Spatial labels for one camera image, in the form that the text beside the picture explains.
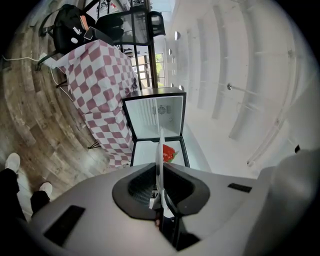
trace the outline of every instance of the mini fridge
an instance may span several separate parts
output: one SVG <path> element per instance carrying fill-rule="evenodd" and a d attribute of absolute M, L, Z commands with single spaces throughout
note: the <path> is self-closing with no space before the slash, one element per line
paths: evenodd
<path fill-rule="evenodd" d="M 131 166 L 156 161 L 163 128 L 165 145 L 177 153 L 173 164 L 190 167 L 183 134 L 187 93 L 177 87 L 136 90 L 122 99 L 132 132 Z"/>

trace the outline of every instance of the white sneaker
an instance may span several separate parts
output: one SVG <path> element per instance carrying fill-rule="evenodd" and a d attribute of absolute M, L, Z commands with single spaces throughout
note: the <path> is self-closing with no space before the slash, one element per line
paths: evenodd
<path fill-rule="evenodd" d="M 20 167 L 20 156 L 17 153 L 11 153 L 5 161 L 5 168 L 9 168 L 15 173 L 18 172 Z"/>
<path fill-rule="evenodd" d="M 44 191 L 46 192 L 46 194 L 48 195 L 48 197 L 51 196 L 52 194 L 52 185 L 50 184 L 50 182 L 45 182 L 41 185 L 41 187 L 39 188 L 39 191 Z"/>

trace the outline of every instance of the black backpack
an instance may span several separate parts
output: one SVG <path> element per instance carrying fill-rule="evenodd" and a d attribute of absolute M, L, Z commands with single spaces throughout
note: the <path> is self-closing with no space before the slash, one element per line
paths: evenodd
<path fill-rule="evenodd" d="M 48 18 L 58 12 L 52 26 L 45 27 Z M 64 4 L 60 9 L 53 11 L 43 20 L 39 36 L 43 37 L 48 33 L 52 38 L 55 50 L 58 53 L 67 54 L 73 49 L 88 43 L 84 38 L 84 29 L 80 16 L 85 16 L 88 27 L 94 27 L 96 21 L 88 14 L 74 5 Z"/>

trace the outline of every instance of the wooden floor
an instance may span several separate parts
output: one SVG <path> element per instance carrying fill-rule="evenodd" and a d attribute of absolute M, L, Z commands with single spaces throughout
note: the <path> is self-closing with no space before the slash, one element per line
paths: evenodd
<path fill-rule="evenodd" d="M 39 59 L 41 53 L 52 52 L 52 39 L 39 38 L 38 28 L 44 17 L 62 4 L 47 1 L 47 6 L 33 10 L 4 56 Z M 38 22 L 30 26 L 35 15 Z M 101 148 L 87 149 L 94 138 L 71 100 L 55 88 L 50 68 L 42 65 L 35 71 L 35 67 L 36 62 L 29 59 L 0 61 L 0 164 L 4 168 L 12 152 L 21 157 L 18 197 L 27 219 L 32 214 L 30 197 L 43 182 L 51 182 L 53 200 L 75 184 L 111 171 Z M 58 83 L 65 80 L 59 69 L 53 70 L 53 75 Z"/>

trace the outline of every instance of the checkered tablecloth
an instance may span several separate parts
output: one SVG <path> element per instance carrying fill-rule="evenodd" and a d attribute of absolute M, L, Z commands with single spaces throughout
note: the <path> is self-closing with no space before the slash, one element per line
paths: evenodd
<path fill-rule="evenodd" d="M 110 166 L 128 163 L 132 134 L 122 110 L 122 98 L 133 91 L 131 59 L 113 46 L 96 40 L 57 61 L 66 74 L 73 103 L 93 137 L 108 152 Z"/>

